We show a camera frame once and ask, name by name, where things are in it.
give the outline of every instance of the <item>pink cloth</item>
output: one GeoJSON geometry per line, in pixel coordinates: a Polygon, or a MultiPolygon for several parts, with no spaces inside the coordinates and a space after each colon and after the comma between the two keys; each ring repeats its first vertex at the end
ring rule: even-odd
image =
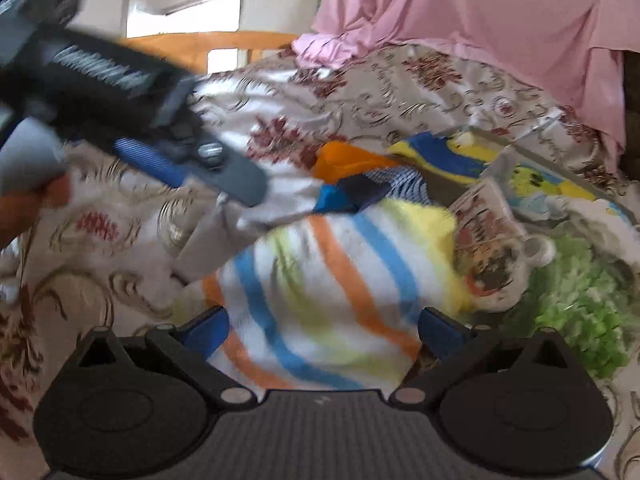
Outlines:
{"type": "Polygon", "coordinates": [[[498,66],[575,108],[624,149],[621,50],[640,52],[640,0],[323,0],[303,66],[340,68],[385,43],[421,43],[498,66]]]}

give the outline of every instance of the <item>bed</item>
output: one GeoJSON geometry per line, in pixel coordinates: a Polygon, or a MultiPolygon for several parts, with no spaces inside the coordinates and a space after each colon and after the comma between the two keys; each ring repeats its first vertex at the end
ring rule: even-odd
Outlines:
{"type": "MultiPolygon", "coordinates": [[[[33,409],[82,335],[102,324],[120,335],[143,333],[171,315],[166,298],[184,281],[308,214],[318,188],[308,170],[329,140],[382,153],[417,132],[464,124],[528,136],[544,156],[640,212],[634,186],[607,173],[597,132],[548,92],[418,44],[384,46],[339,70],[300,68],[288,47],[294,38],[232,32],[122,40],[203,74],[193,107],[266,168],[270,199],[247,210],[197,182],[169,189],[91,146],[68,147],[73,202],[44,212],[23,237],[20,301],[0,310],[0,477],[31,480],[46,471],[30,429],[33,409]],[[251,63],[205,75],[214,48],[247,50],[251,63]]],[[[635,350],[602,385],[616,421],[600,465],[610,479],[640,478],[639,359],[635,350]]]]}

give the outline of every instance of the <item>ribbed black surface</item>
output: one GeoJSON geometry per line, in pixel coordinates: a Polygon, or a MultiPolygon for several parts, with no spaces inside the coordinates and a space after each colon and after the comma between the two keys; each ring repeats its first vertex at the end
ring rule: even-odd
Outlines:
{"type": "MultiPolygon", "coordinates": [[[[52,480],[73,476],[55,473],[52,480]]],[[[158,480],[506,479],[449,449],[426,416],[383,404],[375,392],[273,392],[229,413],[195,453],[158,480]]],[[[563,478],[595,480],[584,470],[563,478]]]]}

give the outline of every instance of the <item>striped towel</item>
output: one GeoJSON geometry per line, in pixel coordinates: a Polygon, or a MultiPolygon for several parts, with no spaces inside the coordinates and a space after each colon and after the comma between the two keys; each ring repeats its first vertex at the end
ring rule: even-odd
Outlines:
{"type": "Polygon", "coordinates": [[[418,355],[421,310],[453,315],[465,306],[452,269],[454,227],[446,209],[388,198],[356,215],[309,216],[189,285],[174,302],[174,323],[223,305],[230,334],[209,362],[258,395],[388,395],[418,355]]]}

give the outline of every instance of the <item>wooden bed frame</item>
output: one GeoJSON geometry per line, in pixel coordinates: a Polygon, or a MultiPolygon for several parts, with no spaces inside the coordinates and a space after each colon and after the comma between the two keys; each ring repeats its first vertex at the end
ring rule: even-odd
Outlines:
{"type": "Polygon", "coordinates": [[[295,34],[280,32],[194,32],[192,34],[158,34],[120,40],[135,50],[166,58],[196,74],[207,73],[207,55],[211,50],[237,48],[247,51],[249,63],[262,58],[265,50],[287,48],[295,34]]]}

